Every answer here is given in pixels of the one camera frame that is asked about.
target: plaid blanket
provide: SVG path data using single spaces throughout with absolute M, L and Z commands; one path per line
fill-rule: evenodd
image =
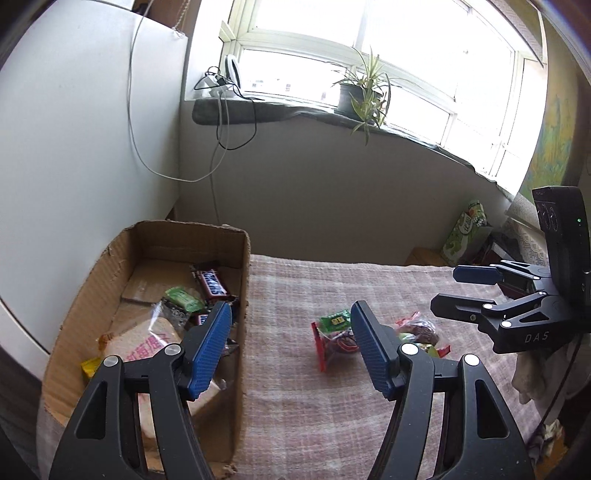
M 423 312 L 452 345 L 451 359 L 475 353 L 528 438 L 539 416 L 511 387 L 516 356 L 497 355 L 475 325 L 435 318 L 437 293 L 505 301 L 496 286 L 459 284 L 446 267 L 335 264 L 252 256 L 243 346 L 244 407 L 235 454 L 238 480 L 364 479 L 394 403 L 374 390 L 360 354 L 320 373 L 310 322 L 366 300 L 381 323 Z M 420 479 L 433 474 L 443 394 L 435 394 Z

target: plant pot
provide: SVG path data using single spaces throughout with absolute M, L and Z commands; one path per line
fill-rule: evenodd
M 374 92 L 376 98 L 380 99 L 382 94 L 379 92 Z M 359 103 L 363 102 L 363 88 L 359 85 L 349 85 L 349 84 L 341 84 L 340 85 L 340 96 L 339 96 L 339 106 L 336 108 L 335 113 L 339 115 L 346 116 L 352 120 L 356 120 L 358 122 L 362 121 L 359 118 L 359 115 L 355 113 L 353 109 L 353 104 L 351 103 L 351 98 L 354 98 Z

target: black cable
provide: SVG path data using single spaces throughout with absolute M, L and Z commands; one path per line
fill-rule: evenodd
M 240 88 L 238 89 L 238 91 L 234 90 L 234 93 L 235 93 L 236 95 L 238 95 L 240 98 L 243 98 L 243 99 L 245 99 L 245 100 L 250 100 L 250 101 L 252 102 L 252 115 L 253 115 L 253 117 L 254 117 L 254 121 L 255 121 L 255 131 L 252 133 L 251 137 L 250 137 L 248 140 L 246 140 L 246 141 L 245 141 L 243 144 L 241 144 L 241 145 L 238 145 L 237 147 L 228 148 L 228 147 L 225 147 L 225 146 L 222 144 L 222 142 L 221 142 L 221 140 L 220 140 L 219 125 L 218 125 L 218 126 L 216 126 L 216 138 L 217 138 L 217 143 L 219 143 L 220 147 L 222 147 L 222 148 L 224 148 L 224 149 L 227 149 L 227 150 L 229 150 L 229 151 L 238 150 L 239 148 L 242 148 L 242 147 L 244 147 L 244 145 L 247 145 L 247 143 L 251 142 L 251 141 L 252 141 L 252 139 L 253 139 L 253 138 L 255 138 L 255 136 L 256 136 L 256 132 L 257 132 L 257 121 L 256 121 L 256 105 L 255 105 L 255 99 L 254 99 L 254 98 L 251 98 L 251 97 L 245 97 L 245 96 L 242 94 L 242 92 L 240 91 Z
M 550 402 L 550 405 L 548 406 L 548 409 L 546 409 L 546 413 L 544 413 L 544 416 L 542 417 L 542 420 L 540 421 L 540 423 L 537 426 L 537 428 L 534 430 L 535 432 L 538 429 L 541 428 L 541 426 L 544 424 L 544 422 L 548 418 L 548 415 L 550 414 L 550 411 L 554 407 L 554 404 L 556 403 L 556 400 L 558 399 L 558 395 L 562 391 L 562 388 L 564 387 L 564 384 L 566 383 L 566 379 L 569 377 L 569 373 L 570 373 L 570 371 L 573 368 L 574 361 L 577 358 L 577 354 L 579 353 L 579 348 L 581 348 L 581 343 L 583 342 L 583 337 L 584 337 L 584 333 L 581 333 L 580 336 L 579 336 L 579 341 L 577 342 L 577 345 L 574 348 L 573 356 L 570 358 L 569 365 L 566 367 L 566 372 L 564 372 L 564 377 L 560 381 L 560 385 L 558 385 L 558 389 L 556 389 L 556 393 L 554 394 L 554 398 L 552 398 L 552 401 Z
M 215 72 L 211 72 L 210 69 L 212 68 L 216 68 L 218 70 L 218 73 Z M 242 143 L 241 145 L 238 145 L 237 147 L 232 147 L 232 148 L 227 148 L 226 146 L 224 146 L 222 144 L 222 141 L 220 139 L 220 127 L 219 125 L 216 126 L 216 140 L 217 143 L 220 147 L 222 147 L 224 150 L 227 151 L 234 151 L 234 150 L 238 150 L 239 148 L 244 147 L 245 145 L 247 145 L 249 142 L 252 141 L 253 138 L 255 138 L 256 136 L 256 132 L 258 130 L 258 121 L 256 120 L 256 105 L 255 105 L 255 100 L 260 100 L 260 98 L 256 98 L 256 97 L 245 97 L 241 90 L 240 87 L 238 85 L 236 85 L 236 83 L 234 83 L 233 81 L 231 81 L 230 79 L 227 79 L 226 77 L 224 77 L 222 74 L 219 73 L 220 72 L 220 68 L 219 67 L 209 67 L 207 69 L 207 71 L 205 72 L 205 75 L 203 75 L 195 84 L 195 86 L 193 87 L 193 90 L 211 90 L 214 88 L 221 88 L 221 87 L 228 87 L 231 86 L 233 92 L 238 95 L 240 98 L 244 99 L 244 100 L 250 100 L 252 102 L 252 116 L 254 118 L 254 125 L 255 125 L 255 130 L 252 133 L 251 137 L 246 140 L 244 143 Z M 215 86 L 206 86 L 206 87 L 197 87 L 197 85 L 199 85 L 202 81 L 204 81 L 205 78 L 207 78 L 208 76 L 215 76 L 215 77 L 220 77 L 221 79 L 224 80 L 224 84 L 222 85 L 215 85 Z

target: cloth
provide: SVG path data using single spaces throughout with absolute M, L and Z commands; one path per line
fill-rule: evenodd
M 367 478 L 394 403 L 374 390 L 360 354 L 336 359 L 321 374 L 310 322 L 366 300 L 380 322 L 416 310 L 441 329 L 451 359 L 474 353 L 487 367 L 525 439 L 539 416 L 511 386 L 516 355 L 497 355 L 475 325 L 436 319 L 431 298 L 452 293 L 505 301 L 496 286 L 456 283 L 447 267 L 337 264 L 251 256 L 249 307 L 242 349 L 243 411 L 236 480 Z M 439 446 L 443 394 L 435 394 L 423 465 L 429 477 Z M 37 421 L 41 478 L 63 429 L 43 407 Z
M 564 377 L 578 341 L 577 335 L 568 345 L 564 345 L 551 355 L 541 350 L 517 354 L 517 364 L 511 384 L 519 391 L 520 403 L 526 404 L 534 400 L 540 416 L 544 415 Z M 591 336 L 586 333 L 569 377 L 545 420 L 546 425 L 556 420 L 564 401 L 579 393 L 590 380 Z

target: blue gripper pad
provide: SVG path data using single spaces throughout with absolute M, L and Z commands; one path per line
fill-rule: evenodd
M 397 341 L 392 341 L 386 330 L 389 327 L 378 322 L 364 301 L 356 301 L 351 307 L 351 328 L 374 388 L 384 397 L 392 397 L 393 377 L 400 372 L 397 349 L 401 342 L 395 334 Z
M 187 335 L 189 335 L 195 329 L 207 329 L 197 352 L 193 356 L 191 380 L 187 387 L 189 395 L 194 400 L 209 387 L 209 382 L 212 380 L 213 373 L 222 355 L 231 326 L 232 309 L 229 304 L 223 302 L 219 310 L 216 311 L 214 308 L 207 316 L 205 325 L 193 327 L 187 332 Z
M 496 285 L 497 283 L 503 282 L 503 274 L 496 267 L 460 265 L 453 269 L 453 279 L 459 283 Z

